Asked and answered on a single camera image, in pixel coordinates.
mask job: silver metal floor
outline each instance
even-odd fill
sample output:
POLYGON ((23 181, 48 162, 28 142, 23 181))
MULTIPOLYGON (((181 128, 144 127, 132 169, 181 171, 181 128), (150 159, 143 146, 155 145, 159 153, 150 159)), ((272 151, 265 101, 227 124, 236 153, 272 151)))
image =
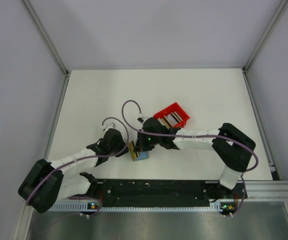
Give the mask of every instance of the silver metal floor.
POLYGON ((288 240, 288 216, 282 202, 245 202, 234 218, 219 213, 112 213, 89 220, 67 212, 35 214, 27 240, 288 240))

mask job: black bracket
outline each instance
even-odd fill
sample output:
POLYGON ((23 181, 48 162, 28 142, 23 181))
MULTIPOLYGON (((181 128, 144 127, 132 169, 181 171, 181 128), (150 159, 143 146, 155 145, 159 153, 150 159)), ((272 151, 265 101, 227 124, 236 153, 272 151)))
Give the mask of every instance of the black bracket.
MULTIPOLYGON (((230 123, 224 123, 218 135, 236 140, 252 151, 255 149, 255 142, 230 123)), ((246 171, 252 157, 249 151, 235 143, 231 145, 222 138, 215 138, 212 142, 212 147, 230 169, 241 173, 246 171)))

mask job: cable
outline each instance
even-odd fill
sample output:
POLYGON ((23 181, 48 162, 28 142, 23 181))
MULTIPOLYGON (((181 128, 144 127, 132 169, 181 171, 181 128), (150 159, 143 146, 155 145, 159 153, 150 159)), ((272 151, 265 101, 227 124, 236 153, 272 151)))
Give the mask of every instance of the cable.
POLYGON ((191 139, 191 138, 196 138, 196 139, 202 139, 202 138, 219 138, 219 139, 224 139, 226 141, 232 142, 244 149, 246 149, 248 152, 250 152, 254 158, 255 158, 255 164, 254 166, 252 166, 251 168, 247 169, 245 172, 249 172, 254 170, 258 165, 259 165, 259 158, 258 156, 255 154, 255 152, 250 149, 249 147, 245 146, 244 144, 240 143, 239 141, 236 141, 232 138, 229 138, 227 136, 221 136, 221 135, 197 135, 197 136, 189 136, 189 135, 176 135, 176 134, 163 134, 163 133, 153 133, 153 132, 147 132, 147 131, 141 131, 136 129, 135 127, 133 127, 125 118, 125 114, 124 114, 124 108, 125 105, 127 103, 135 103, 138 106, 139 109, 139 113, 142 114, 142 110, 140 108, 140 105, 134 101, 134 100, 127 100, 126 102, 124 102, 123 106, 122 106, 122 110, 121 110, 121 114, 122 114, 122 118, 124 120, 124 122, 126 123, 127 126, 129 126, 131 129, 133 129, 134 131, 141 133, 141 134, 146 134, 146 135, 150 135, 150 136, 158 136, 158 137, 173 137, 173 138, 186 138, 186 139, 191 139))
POLYGON ((244 189, 243 196, 242 196, 242 198, 241 198, 241 200, 240 200, 240 204, 239 204, 239 206, 237 207, 236 211, 235 211, 234 213, 232 213, 232 214, 225 215, 225 216, 227 216, 227 217, 229 217, 229 216, 231 216, 231 217, 236 216, 236 214, 238 214, 238 212, 241 210, 242 205, 243 205, 243 203, 244 203, 244 199, 245 199, 245 197, 246 197, 246 184, 245 184, 245 180, 244 180, 244 178, 243 178, 243 175, 241 175, 240 178, 242 179, 242 182, 243 182, 243 189, 244 189))
POLYGON ((28 196, 28 198, 27 198, 27 200, 26 200, 26 202, 25 202, 25 204, 26 204, 27 206, 30 205, 30 201, 31 201, 32 197, 36 194, 36 192, 40 189, 40 187, 46 182, 46 180, 47 180, 54 172, 56 172, 56 171, 58 171, 58 170, 60 170, 60 169, 62 169, 62 168, 64 168, 64 167, 66 167, 66 166, 68 166, 68 165, 70 165, 70 164, 74 164, 75 162, 79 162, 79 161, 82 161, 82 160, 85 160, 85 159, 114 157, 114 156, 116 156, 116 155, 121 154, 121 153, 126 149, 127 143, 129 142, 129 138, 130 138, 128 128, 125 126, 125 124, 124 124, 121 120, 119 120, 118 118, 113 117, 113 116, 110 116, 110 117, 105 118, 104 121, 102 122, 102 126, 104 125, 104 122, 105 122, 106 120, 108 120, 108 119, 113 119, 113 120, 118 121, 118 122, 119 122, 120 124, 122 124, 122 126, 125 128, 127 140, 126 140, 126 144, 125 144, 125 146, 123 147, 123 149, 122 149, 121 151, 119 151, 119 152, 117 152, 117 153, 114 153, 114 154, 111 154, 111 155, 91 155, 91 156, 80 157, 80 158, 76 159, 76 161, 73 160, 73 161, 70 161, 70 162, 68 162, 68 163, 65 163, 65 164, 63 164, 63 165, 55 168, 55 169, 52 170, 46 177, 44 177, 44 178, 42 179, 42 181, 40 181, 40 183, 39 183, 39 184, 34 188, 34 190, 30 193, 30 195, 28 196))

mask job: red box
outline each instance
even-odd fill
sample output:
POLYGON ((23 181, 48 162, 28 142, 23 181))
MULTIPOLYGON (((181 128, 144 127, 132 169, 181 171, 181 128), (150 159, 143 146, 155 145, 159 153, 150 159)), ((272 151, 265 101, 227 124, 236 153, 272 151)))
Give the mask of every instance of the red box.
POLYGON ((180 121, 178 124, 174 125, 173 127, 185 127, 186 122, 190 119, 190 116, 181 108, 181 106, 177 103, 174 102, 172 105, 169 105, 168 107, 164 108, 162 111, 159 111, 156 113, 153 118, 155 119, 161 119, 164 116, 167 116, 171 113, 177 112, 177 114, 180 116, 182 121, 180 121))

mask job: metal frame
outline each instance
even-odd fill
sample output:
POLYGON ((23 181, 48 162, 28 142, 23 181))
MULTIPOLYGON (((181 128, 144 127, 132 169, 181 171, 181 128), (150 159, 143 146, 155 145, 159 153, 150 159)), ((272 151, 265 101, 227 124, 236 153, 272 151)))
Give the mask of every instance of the metal frame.
MULTIPOLYGON (((54 118, 52 125, 49 130, 49 138, 47 140, 47 143, 45 145, 45 148, 43 150, 43 155, 45 158, 49 155, 50 148, 52 145, 53 137, 55 134, 56 125, 60 116, 60 111, 62 108, 62 103, 64 100, 65 92, 68 86, 70 74, 68 70, 66 69, 63 61, 61 60, 59 54, 56 51, 56 48, 54 47, 52 41, 49 38, 49 35, 47 34, 46 30, 44 29, 41 21, 39 20, 32 4, 30 3, 30 0, 21 0, 23 3, 25 9, 27 10, 30 18, 32 19, 37 31, 40 33, 46 47, 48 48, 50 54, 58 64, 59 68, 61 69, 62 73, 64 74, 65 80, 63 81, 63 87, 62 91, 58 100, 58 105, 56 108, 56 111, 54 112, 54 118)), ((272 153, 269 138, 266 134, 266 128, 262 121, 261 112, 259 109, 259 105, 256 101, 256 98, 254 96, 254 92, 252 89, 251 81, 248 77, 247 71, 252 66, 252 63, 255 61, 256 57, 262 50, 264 44, 267 42, 268 38, 270 37, 274 27, 276 26, 278 20, 283 15, 284 11, 286 10, 288 6, 288 0, 281 0, 274 16, 272 17, 271 21, 269 22, 266 30, 263 33, 263 36, 261 37, 260 41, 258 42, 257 46, 255 47, 254 51, 252 52, 250 58, 248 59, 245 67, 242 69, 243 76, 245 79, 245 84, 247 87, 247 91, 249 94, 249 98, 253 107, 253 111, 255 114, 255 118, 257 121, 257 125, 259 128, 259 132, 261 135, 261 138, 264 143, 264 148, 269 160, 269 165, 271 168, 276 168, 277 172, 281 174, 279 171, 279 166, 276 162, 274 162, 274 155, 272 153)), ((247 194, 248 199, 245 201, 251 202, 284 202, 285 209, 288 214, 288 181, 247 181, 246 182, 246 188, 247 188, 247 194)), ((28 235, 28 230, 31 222, 31 218, 33 215, 33 209, 31 207, 25 206, 25 203, 23 203, 19 219, 17 222, 17 227, 15 230, 15 234, 13 236, 14 240, 24 240, 26 239, 28 235)))
POLYGON ((274 27, 277 25, 279 19, 282 17, 283 13, 285 12, 286 8, 288 7, 288 0, 281 0, 278 8, 276 9, 272 19, 269 21, 269 24, 267 25, 262 37, 260 38, 259 42, 257 43, 255 49, 251 53, 249 59, 247 60, 244 69, 248 71, 250 67, 252 66, 254 60, 261 52, 263 46, 269 39, 271 33, 274 30, 274 27))
POLYGON ((44 27, 43 27, 38 15, 36 14, 36 12, 35 12, 32 4, 30 2, 30 0, 21 0, 21 2, 23 4, 24 8, 26 9, 29 17, 31 18, 32 22, 34 23, 34 25, 36 27, 36 30, 38 31, 38 33, 40 34, 41 38, 43 39, 43 41, 45 43, 45 46, 49 50, 49 53, 54 58, 55 62, 57 63, 58 67, 61 69, 61 71, 64 74, 64 76, 66 76, 69 73, 69 71, 65 67, 62 59, 60 58, 60 55, 56 51, 56 48, 54 47, 54 44, 52 43, 48 33, 44 29, 44 27))

